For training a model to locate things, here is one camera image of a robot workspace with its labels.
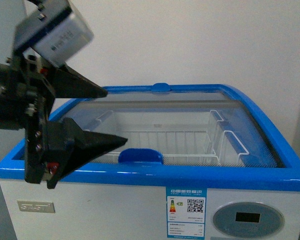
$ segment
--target freezer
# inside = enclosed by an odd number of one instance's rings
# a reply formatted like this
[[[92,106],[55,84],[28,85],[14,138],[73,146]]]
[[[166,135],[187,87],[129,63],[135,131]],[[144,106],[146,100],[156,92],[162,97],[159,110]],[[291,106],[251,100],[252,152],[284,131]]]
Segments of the freezer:
[[[124,137],[124,146],[55,189],[24,182],[25,140],[0,162],[18,239],[298,239],[300,159],[244,93],[221,84],[106,89],[51,119]]]

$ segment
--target digital display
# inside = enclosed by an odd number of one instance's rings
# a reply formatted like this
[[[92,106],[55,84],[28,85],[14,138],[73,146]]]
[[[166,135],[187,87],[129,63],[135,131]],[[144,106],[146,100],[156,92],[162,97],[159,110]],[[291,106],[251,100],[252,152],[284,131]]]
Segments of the digital display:
[[[235,215],[236,222],[259,223],[260,213],[237,212]]]

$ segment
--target screw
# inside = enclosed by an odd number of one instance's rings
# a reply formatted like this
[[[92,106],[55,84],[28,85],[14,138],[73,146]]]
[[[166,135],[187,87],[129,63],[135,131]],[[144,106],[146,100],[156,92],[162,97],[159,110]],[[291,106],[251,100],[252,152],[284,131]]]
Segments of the screw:
[[[6,94],[6,92],[7,92],[6,87],[5,86],[1,86],[1,93],[2,94]]]
[[[35,137],[36,137],[37,139],[40,138],[41,135],[42,135],[42,133],[41,133],[40,131],[36,131],[36,132],[35,132]]]
[[[38,144],[37,146],[35,146],[35,150],[36,150],[37,152],[41,152],[41,150],[42,150],[41,144]]]

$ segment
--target white wire basket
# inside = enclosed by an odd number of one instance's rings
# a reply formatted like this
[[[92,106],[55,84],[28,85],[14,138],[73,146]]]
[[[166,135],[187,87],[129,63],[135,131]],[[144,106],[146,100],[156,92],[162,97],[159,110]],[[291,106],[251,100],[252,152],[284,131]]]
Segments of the white wire basket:
[[[117,164],[123,150],[141,148],[160,152],[164,165],[246,167],[243,156],[250,153],[233,131],[222,128],[224,121],[217,110],[105,111],[87,126],[128,142],[91,162]]]

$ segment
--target grey control panel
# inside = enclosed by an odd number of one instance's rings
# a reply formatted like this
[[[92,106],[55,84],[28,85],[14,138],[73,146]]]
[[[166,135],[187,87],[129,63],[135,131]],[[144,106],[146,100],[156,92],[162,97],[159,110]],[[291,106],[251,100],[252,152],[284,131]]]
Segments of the grey control panel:
[[[213,216],[213,224],[228,236],[258,239],[279,231],[284,218],[265,204],[237,202],[220,208]]]

